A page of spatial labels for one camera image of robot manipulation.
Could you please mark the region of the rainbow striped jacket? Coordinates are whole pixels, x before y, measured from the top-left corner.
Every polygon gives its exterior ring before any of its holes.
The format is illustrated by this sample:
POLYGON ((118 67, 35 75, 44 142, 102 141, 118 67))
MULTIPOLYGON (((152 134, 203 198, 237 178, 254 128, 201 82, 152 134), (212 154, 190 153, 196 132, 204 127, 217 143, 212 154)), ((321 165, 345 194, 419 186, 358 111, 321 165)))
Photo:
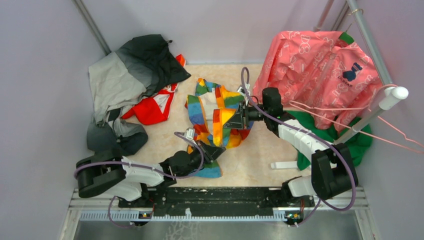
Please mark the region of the rainbow striped jacket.
POLYGON ((248 137, 254 123, 251 121, 247 129, 225 128, 224 124, 236 113, 244 99, 239 92, 199 78, 194 94, 187 96, 184 105, 193 125, 194 140, 211 147, 238 147, 248 137))

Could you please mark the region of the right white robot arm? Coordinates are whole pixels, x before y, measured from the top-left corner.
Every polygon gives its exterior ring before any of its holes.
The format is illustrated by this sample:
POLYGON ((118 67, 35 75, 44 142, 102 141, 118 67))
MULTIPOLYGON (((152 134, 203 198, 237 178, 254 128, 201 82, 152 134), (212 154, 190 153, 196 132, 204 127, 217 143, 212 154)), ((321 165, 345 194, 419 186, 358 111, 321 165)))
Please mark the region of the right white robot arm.
POLYGON ((358 185, 358 177, 349 148, 344 143, 331 144, 319 140, 283 109, 277 88, 262 91, 263 102, 258 107, 242 101, 235 114, 224 121, 224 128, 245 130, 253 121, 263 121, 268 130, 289 142, 310 162, 311 174, 292 178, 282 184, 281 199, 295 206, 303 196, 318 196, 328 200, 358 185))

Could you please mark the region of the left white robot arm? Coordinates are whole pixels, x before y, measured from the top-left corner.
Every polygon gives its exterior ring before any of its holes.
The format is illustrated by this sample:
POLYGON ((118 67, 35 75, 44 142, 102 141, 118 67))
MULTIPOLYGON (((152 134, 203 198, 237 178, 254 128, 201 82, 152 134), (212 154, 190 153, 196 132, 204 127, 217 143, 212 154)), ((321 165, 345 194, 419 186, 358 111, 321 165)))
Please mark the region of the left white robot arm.
POLYGON ((140 164, 122 155, 119 149, 106 150, 77 162, 74 177, 80 198, 102 194, 118 197, 144 207, 149 203, 147 187, 168 187, 178 179, 212 173, 225 147, 197 141, 193 151, 177 151, 157 164, 140 164))

